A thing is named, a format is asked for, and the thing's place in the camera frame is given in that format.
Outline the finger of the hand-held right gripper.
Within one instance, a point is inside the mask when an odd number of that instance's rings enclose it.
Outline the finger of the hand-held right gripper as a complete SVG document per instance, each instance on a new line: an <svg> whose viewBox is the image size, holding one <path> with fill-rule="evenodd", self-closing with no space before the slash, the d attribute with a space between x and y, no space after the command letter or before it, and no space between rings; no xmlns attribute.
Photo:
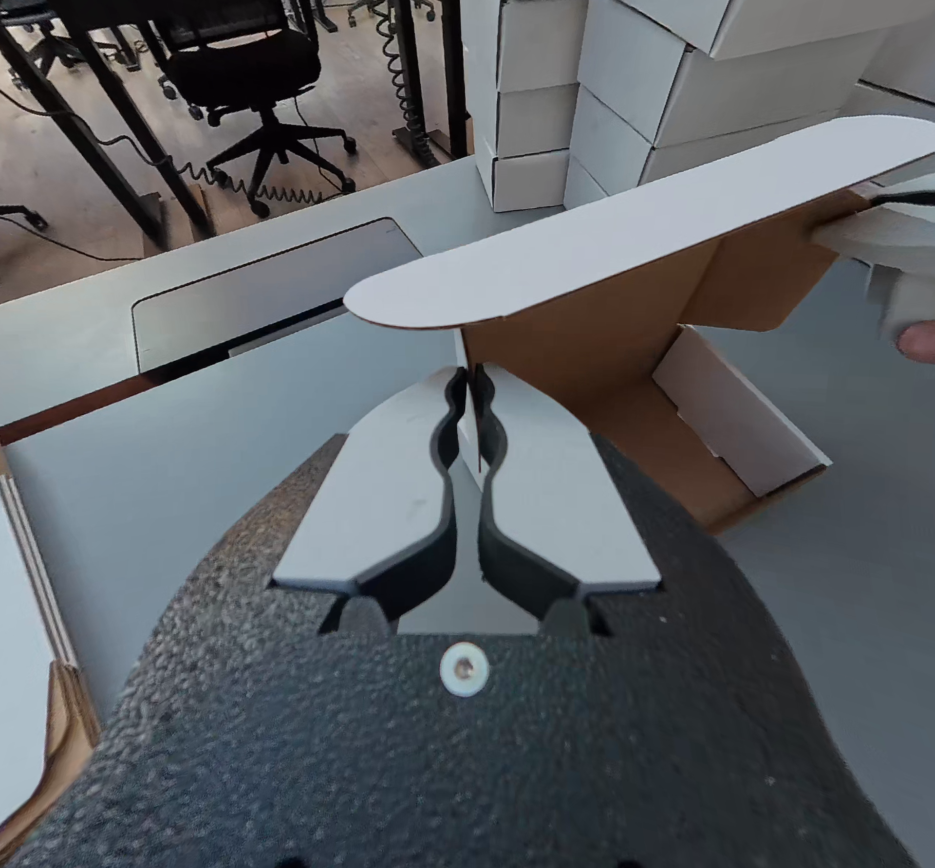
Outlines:
<svg viewBox="0 0 935 868"><path fill-rule="evenodd" d="M853 193L868 203L934 203L934 177L918 177L894 185L855 185Z"/></svg>
<svg viewBox="0 0 935 868"><path fill-rule="evenodd" d="M816 228L812 243L869 265L934 277L934 207L879 205Z"/></svg>

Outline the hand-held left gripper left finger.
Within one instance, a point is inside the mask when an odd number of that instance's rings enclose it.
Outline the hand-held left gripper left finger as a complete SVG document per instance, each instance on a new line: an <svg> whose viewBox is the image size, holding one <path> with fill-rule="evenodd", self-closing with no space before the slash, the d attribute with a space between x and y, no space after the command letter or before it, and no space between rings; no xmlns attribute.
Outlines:
<svg viewBox="0 0 935 868"><path fill-rule="evenodd" d="M396 621L448 583L450 466L467 384L465 368L444 367L356 423L274 570L276 586L368 597Z"/></svg>

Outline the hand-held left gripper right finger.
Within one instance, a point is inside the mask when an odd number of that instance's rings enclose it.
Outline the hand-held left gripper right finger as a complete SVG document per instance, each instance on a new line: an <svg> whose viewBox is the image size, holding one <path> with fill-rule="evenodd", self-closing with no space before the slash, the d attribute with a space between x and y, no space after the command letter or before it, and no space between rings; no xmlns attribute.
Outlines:
<svg viewBox="0 0 935 868"><path fill-rule="evenodd" d="M590 430L497 364L477 366L473 398L486 582L538 621L559 602L655 590L661 572Z"/></svg>

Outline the white cardboard box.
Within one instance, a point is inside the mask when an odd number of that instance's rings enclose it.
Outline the white cardboard box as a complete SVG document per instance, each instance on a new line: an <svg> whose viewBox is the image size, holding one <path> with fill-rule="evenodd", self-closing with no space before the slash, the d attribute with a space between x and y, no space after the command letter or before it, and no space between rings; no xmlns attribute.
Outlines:
<svg viewBox="0 0 935 868"><path fill-rule="evenodd" d="M837 118L392 268L344 304L460 331L469 366L550 396L718 534L831 460L699 328L776 329L836 261L813 231L933 146L929 121Z"/></svg>

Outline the person's right hand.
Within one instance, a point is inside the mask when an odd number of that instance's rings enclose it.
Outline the person's right hand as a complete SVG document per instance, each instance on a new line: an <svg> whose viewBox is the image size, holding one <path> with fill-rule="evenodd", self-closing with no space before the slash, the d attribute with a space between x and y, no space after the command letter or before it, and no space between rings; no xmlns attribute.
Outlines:
<svg viewBox="0 0 935 868"><path fill-rule="evenodd" d="M899 354L912 362L933 365L935 362L935 322L915 322L894 339Z"/></svg>

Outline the stack of white cardboard boxes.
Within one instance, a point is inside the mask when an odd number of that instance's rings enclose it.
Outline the stack of white cardboard boxes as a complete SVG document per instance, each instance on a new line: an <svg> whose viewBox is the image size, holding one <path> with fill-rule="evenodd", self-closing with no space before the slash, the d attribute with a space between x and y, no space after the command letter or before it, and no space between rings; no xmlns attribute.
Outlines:
<svg viewBox="0 0 935 868"><path fill-rule="evenodd" d="M496 212L572 208L839 114L933 0L461 0Z"/></svg>

